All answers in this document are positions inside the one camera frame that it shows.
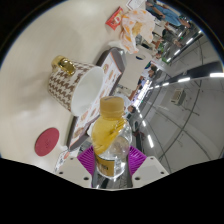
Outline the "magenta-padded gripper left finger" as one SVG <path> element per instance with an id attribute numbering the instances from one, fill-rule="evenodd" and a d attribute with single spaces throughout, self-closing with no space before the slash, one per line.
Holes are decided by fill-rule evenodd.
<path id="1" fill-rule="evenodd" d="M 57 160 L 54 173 L 84 188 L 92 187 L 95 172 L 95 156 L 93 147 L 81 152 L 77 157 L 68 150 L 63 151 Z"/>

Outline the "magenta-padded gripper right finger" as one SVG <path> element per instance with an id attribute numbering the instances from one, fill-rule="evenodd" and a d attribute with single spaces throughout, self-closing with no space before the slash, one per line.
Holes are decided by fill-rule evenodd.
<path id="1" fill-rule="evenodd" d="M 133 146 L 128 155 L 128 167 L 134 188 L 140 188 L 168 175 L 155 156 L 147 157 Z"/>

